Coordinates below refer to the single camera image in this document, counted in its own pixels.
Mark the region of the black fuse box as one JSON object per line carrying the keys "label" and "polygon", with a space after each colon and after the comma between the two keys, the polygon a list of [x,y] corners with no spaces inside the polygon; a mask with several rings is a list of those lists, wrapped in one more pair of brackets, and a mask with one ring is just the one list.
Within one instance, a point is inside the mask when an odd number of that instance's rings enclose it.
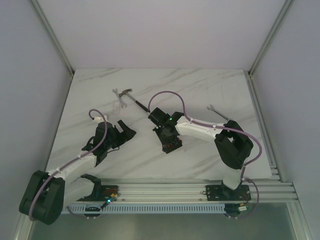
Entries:
{"label": "black fuse box", "polygon": [[170,143],[163,145],[162,151],[165,152],[166,154],[169,154],[182,146],[183,146],[182,140],[177,137],[173,139]]}

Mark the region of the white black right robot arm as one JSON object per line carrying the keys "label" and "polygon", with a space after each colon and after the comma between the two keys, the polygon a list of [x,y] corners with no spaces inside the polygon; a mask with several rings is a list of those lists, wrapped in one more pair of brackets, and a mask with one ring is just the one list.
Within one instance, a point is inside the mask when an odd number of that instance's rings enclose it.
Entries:
{"label": "white black right robot arm", "polygon": [[215,193],[216,199],[220,200],[240,199],[245,160],[251,154],[253,143],[248,136],[240,133],[242,129],[237,122],[229,120],[218,125],[208,122],[196,124],[182,112],[176,111],[169,115],[158,107],[149,113],[148,119],[155,124],[153,131],[166,154],[183,146],[179,136],[194,137],[215,144],[226,171],[221,185],[211,193]]}

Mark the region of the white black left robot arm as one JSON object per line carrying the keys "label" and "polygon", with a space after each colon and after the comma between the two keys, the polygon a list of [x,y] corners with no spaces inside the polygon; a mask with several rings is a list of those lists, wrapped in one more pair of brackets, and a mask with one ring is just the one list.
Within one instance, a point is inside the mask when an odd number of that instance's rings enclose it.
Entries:
{"label": "white black left robot arm", "polygon": [[109,122],[98,123],[94,136],[75,160],[50,171],[34,172],[20,201],[19,212],[33,221],[51,225],[76,201],[105,201],[104,207],[109,204],[118,190],[102,186],[101,179],[88,172],[136,135],[122,120],[117,123],[121,129]]}

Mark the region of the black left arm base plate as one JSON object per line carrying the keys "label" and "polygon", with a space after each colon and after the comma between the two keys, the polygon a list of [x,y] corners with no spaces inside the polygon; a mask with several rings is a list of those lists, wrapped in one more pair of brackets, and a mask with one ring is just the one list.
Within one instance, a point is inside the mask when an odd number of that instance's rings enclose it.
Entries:
{"label": "black left arm base plate", "polygon": [[115,197],[118,192],[118,185],[101,185],[100,187],[95,187],[91,195],[80,198],[78,201],[103,202]]}

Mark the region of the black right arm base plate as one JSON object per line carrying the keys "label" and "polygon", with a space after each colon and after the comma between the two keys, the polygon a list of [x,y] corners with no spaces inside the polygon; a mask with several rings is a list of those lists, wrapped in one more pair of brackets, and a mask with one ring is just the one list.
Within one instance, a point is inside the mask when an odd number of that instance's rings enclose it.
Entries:
{"label": "black right arm base plate", "polygon": [[240,184],[235,190],[232,190],[222,184],[206,185],[205,195],[208,201],[250,201],[252,199],[248,185]]}

